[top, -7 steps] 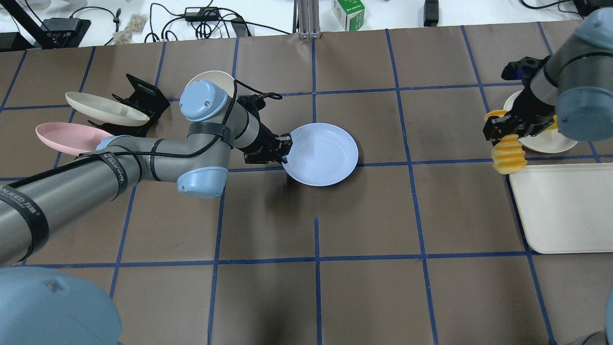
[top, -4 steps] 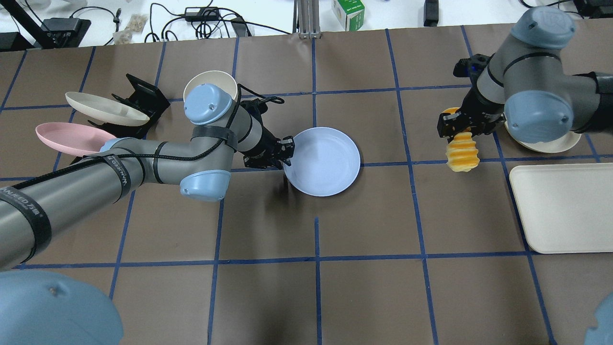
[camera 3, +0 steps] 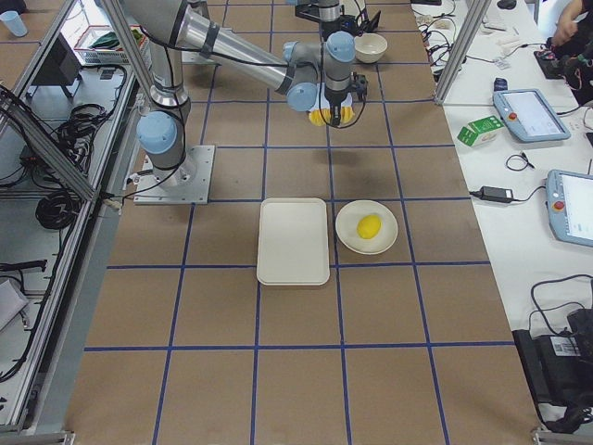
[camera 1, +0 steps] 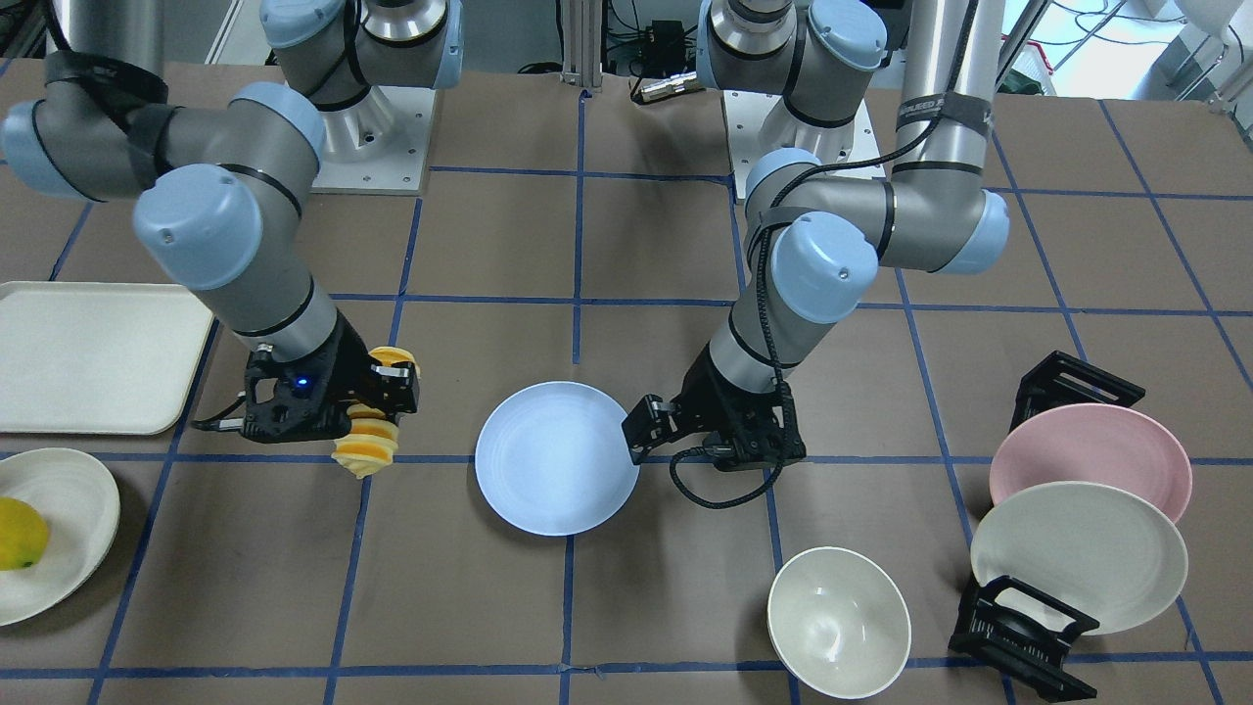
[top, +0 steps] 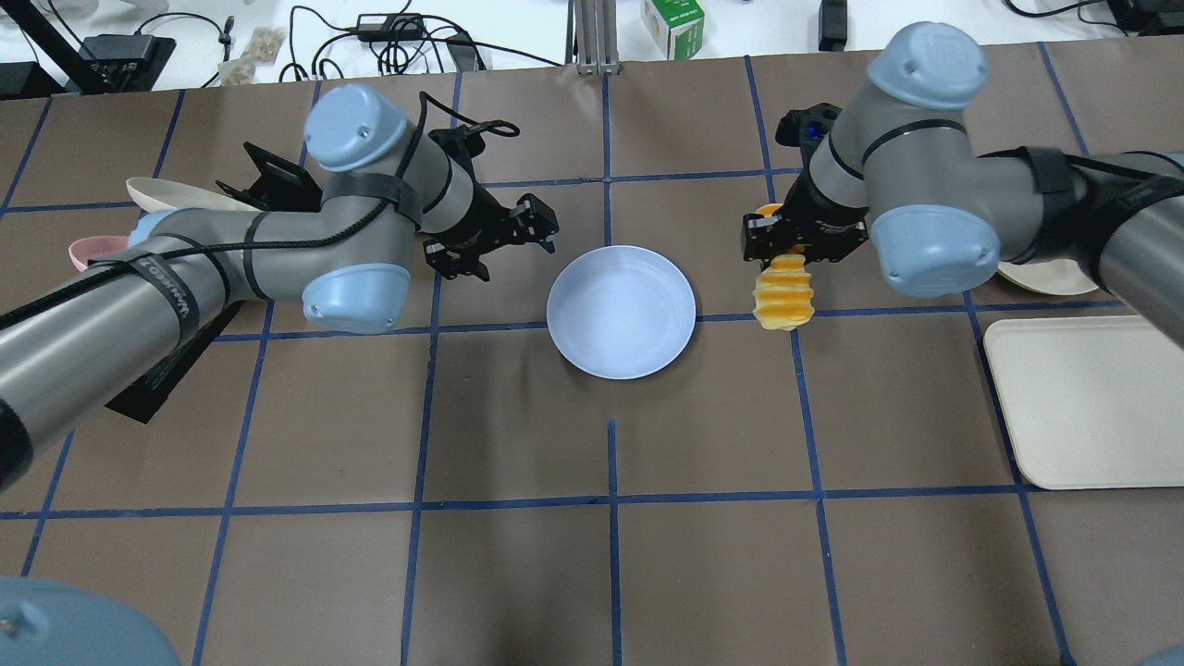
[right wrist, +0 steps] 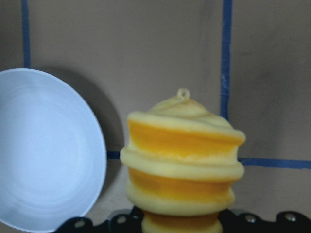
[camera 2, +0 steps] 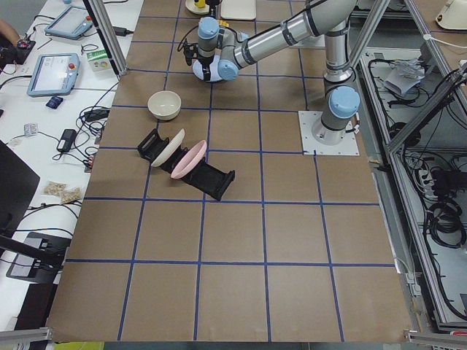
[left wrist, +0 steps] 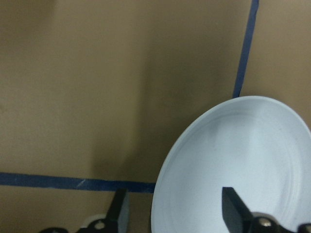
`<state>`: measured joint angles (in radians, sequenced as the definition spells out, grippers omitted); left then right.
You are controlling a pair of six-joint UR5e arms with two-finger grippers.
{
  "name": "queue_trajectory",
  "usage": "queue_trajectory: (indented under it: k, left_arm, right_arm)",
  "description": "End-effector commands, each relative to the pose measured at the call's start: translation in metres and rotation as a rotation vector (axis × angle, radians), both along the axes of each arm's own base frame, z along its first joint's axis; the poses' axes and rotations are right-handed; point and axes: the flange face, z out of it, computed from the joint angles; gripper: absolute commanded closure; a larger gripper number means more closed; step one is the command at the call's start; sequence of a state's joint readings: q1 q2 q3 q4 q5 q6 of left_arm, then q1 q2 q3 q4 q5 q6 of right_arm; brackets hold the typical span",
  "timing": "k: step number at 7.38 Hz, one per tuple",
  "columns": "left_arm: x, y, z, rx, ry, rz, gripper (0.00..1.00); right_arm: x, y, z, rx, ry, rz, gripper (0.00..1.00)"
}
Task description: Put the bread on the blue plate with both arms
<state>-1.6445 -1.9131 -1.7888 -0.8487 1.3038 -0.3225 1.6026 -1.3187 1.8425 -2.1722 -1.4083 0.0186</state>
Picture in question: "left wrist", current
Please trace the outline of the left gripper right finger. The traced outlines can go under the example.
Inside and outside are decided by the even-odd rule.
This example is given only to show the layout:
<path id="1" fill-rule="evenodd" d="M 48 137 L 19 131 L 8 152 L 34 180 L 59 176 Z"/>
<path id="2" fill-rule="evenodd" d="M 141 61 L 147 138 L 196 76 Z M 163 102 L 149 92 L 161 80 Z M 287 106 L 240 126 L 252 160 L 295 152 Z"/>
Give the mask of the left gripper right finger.
<path id="1" fill-rule="evenodd" d="M 230 233 L 248 233 L 254 218 L 233 187 L 222 188 L 222 217 Z"/>

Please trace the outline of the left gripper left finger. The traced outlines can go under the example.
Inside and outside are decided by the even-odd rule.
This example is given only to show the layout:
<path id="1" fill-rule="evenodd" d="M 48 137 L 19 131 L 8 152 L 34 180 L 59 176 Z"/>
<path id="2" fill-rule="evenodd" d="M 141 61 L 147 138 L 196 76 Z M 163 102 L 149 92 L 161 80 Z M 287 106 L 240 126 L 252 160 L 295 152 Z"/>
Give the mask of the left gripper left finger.
<path id="1" fill-rule="evenodd" d="M 128 190 L 118 189 L 105 218 L 106 233 L 126 233 L 128 230 Z"/>

